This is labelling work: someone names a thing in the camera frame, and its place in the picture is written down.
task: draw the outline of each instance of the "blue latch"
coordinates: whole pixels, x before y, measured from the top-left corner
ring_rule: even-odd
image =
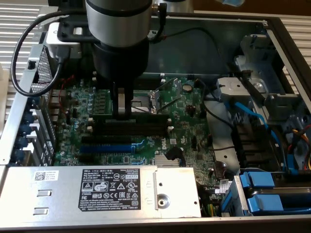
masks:
[[[270,172],[245,172],[240,175],[243,188],[274,188],[274,180]]]
[[[298,175],[298,170],[295,168],[295,165],[294,165],[294,155],[293,154],[287,155],[287,166],[288,166],[288,170],[291,171],[291,173],[293,175]]]
[[[254,195],[247,204],[251,213],[284,210],[279,195]]]

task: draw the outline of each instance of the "robotic arm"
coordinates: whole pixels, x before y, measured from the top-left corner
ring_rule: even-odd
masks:
[[[152,0],[86,0],[95,68],[110,82],[113,115],[131,115],[133,82],[146,69]]]

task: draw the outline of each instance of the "power supply label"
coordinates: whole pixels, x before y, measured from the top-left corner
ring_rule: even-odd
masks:
[[[83,169],[79,209],[140,210],[139,169]]]

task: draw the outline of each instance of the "green circuit board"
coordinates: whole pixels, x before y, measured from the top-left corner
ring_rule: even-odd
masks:
[[[66,124],[64,116],[59,118],[57,125],[57,151],[55,154],[55,166],[84,166],[84,165],[156,165],[155,156],[164,156],[172,147],[180,147],[184,151],[186,165],[193,167],[196,180],[201,184],[216,185],[219,181],[215,173],[208,175],[208,170],[214,168],[214,153],[201,146],[199,142],[209,134],[206,117],[200,117],[201,90],[194,88],[193,81],[187,78],[178,78],[180,86],[174,85],[172,78],[166,78],[170,84],[166,88],[160,89],[159,96],[163,107],[173,100],[174,103],[161,110],[158,114],[169,115],[173,129],[168,136],[132,136],[135,143],[143,142],[135,153],[101,153],[93,154],[91,162],[81,162],[80,147],[83,137],[91,136],[87,130],[90,114],[111,114],[112,103],[109,90],[95,90],[92,83],[79,82],[76,85],[66,88],[67,102],[70,102],[70,111],[76,111],[76,118],[70,120],[70,125]],[[192,90],[185,92],[181,89],[183,85],[192,87]],[[135,97],[148,99],[152,91],[135,91]],[[195,108],[193,115],[186,111],[187,106]],[[198,147],[191,147],[193,137],[196,137]]]

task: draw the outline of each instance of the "motherboard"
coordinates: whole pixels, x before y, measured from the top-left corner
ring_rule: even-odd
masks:
[[[201,96],[201,89],[194,81],[186,77],[163,77],[156,90],[134,91],[134,119],[116,122],[111,118],[109,90],[96,88],[93,81],[74,81],[60,100],[67,108],[57,122],[54,165],[179,167],[182,166],[179,159],[172,161],[165,156],[179,148],[185,166],[194,168],[197,182],[218,185],[214,152],[202,146],[209,129]],[[159,123],[141,128],[138,124],[134,127],[127,124],[135,120],[148,122],[151,117]],[[159,128],[163,119],[165,132],[163,127]]]

